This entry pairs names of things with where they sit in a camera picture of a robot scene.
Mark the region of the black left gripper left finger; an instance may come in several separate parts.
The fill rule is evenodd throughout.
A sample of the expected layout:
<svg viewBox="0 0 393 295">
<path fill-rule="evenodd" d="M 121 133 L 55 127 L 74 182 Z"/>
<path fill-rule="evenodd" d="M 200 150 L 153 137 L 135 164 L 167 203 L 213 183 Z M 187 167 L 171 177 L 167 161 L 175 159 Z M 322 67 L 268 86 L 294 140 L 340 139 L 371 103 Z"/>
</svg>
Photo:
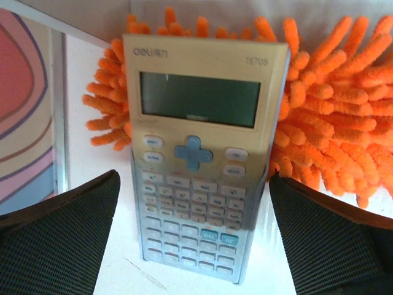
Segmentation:
<svg viewBox="0 0 393 295">
<path fill-rule="evenodd" d="M 1 215 L 1 294 L 93 294 L 119 192 L 109 170 Z"/>
</svg>

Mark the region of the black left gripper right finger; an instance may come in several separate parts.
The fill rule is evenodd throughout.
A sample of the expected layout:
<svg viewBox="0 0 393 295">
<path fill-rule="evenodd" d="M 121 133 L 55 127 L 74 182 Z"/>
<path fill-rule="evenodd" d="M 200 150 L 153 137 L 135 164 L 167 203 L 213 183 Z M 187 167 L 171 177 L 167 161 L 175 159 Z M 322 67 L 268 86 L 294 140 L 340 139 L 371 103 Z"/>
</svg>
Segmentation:
<svg viewBox="0 0 393 295">
<path fill-rule="evenodd" d="M 277 173 L 269 188 L 297 294 L 392 294 L 392 218 Z"/>
</svg>

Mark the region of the orange chenille duster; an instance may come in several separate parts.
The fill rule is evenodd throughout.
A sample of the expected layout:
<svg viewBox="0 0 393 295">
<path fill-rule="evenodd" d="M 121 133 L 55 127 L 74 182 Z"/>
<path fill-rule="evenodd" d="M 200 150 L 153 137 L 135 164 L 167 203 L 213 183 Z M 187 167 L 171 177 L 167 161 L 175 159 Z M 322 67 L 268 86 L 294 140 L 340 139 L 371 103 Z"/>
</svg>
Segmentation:
<svg viewBox="0 0 393 295">
<path fill-rule="evenodd" d="M 268 177 L 276 172 L 336 196 L 356 195 L 366 208 L 381 187 L 392 197 L 392 14 L 384 15 L 360 50 L 365 16 L 344 16 L 311 54 L 293 18 L 282 21 L 291 59 L 274 136 Z M 123 41 L 113 39 L 87 85 L 84 105 L 102 117 L 89 120 L 93 146 L 131 144 Z"/>
</svg>

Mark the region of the blue beige scientific calculator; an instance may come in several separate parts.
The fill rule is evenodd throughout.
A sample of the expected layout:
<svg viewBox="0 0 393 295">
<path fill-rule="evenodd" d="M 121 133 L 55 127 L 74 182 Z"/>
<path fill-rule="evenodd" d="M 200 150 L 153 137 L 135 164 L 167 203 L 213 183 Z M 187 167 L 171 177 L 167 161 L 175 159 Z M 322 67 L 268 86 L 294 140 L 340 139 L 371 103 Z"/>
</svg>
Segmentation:
<svg viewBox="0 0 393 295">
<path fill-rule="evenodd" d="M 148 34 L 123 43 L 141 256 L 241 284 L 289 46 Z"/>
</svg>

